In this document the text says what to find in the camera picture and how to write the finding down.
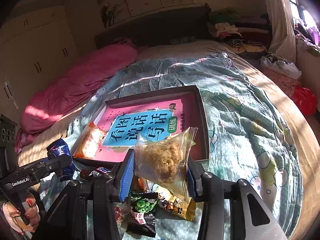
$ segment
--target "blue candy wrapper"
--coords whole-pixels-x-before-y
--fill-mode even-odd
[[[63,168],[62,170],[56,171],[57,177],[60,179],[60,182],[65,180],[71,180],[73,178],[73,174],[75,173],[75,165],[72,161],[72,157],[70,155],[69,147],[64,140],[61,138],[52,142],[48,147],[48,158],[49,160],[59,157],[63,154],[67,154],[70,156],[70,166]]]

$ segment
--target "green snack package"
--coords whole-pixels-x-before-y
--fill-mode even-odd
[[[153,212],[158,201],[158,193],[141,193],[130,196],[131,212],[127,231],[149,237],[156,236],[156,219]]]

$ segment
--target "pink blanket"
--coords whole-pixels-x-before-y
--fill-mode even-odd
[[[30,100],[20,117],[16,151],[33,142],[79,103],[89,98],[119,69],[130,65],[138,53],[127,44],[114,44],[79,59],[62,76]]]

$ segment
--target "black device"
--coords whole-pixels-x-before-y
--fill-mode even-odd
[[[0,196],[20,211],[21,219],[28,225],[29,221],[24,213],[29,208],[26,203],[29,187],[40,183],[40,179],[50,173],[69,166],[71,158],[62,155],[52,160],[40,159],[18,167],[17,154],[14,152],[16,125],[0,114]]]
[[[28,225],[29,221],[24,216],[29,208],[26,203],[26,197],[29,194],[29,188],[40,183],[40,180],[50,173],[61,170],[70,165],[71,157],[63,154],[52,160],[47,158],[37,160],[17,170],[0,180],[0,191],[4,198],[10,201],[21,213],[21,219]]]
[[[14,152],[16,126],[15,122],[0,114],[0,179],[18,167],[17,155]]]
[[[123,169],[114,169],[89,183],[70,181],[40,221],[33,240],[86,240],[88,200],[93,200],[94,239],[120,240],[112,206],[115,184],[122,176],[118,171],[122,173]],[[268,207],[245,179],[221,180],[205,172],[200,163],[189,157],[188,190],[196,202],[204,202],[198,240],[223,240],[224,199],[230,200],[231,240],[287,239]]]

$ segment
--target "curtain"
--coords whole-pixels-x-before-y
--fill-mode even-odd
[[[296,61],[296,41],[284,0],[266,0],[272,23],[270,52],[289,63]]]

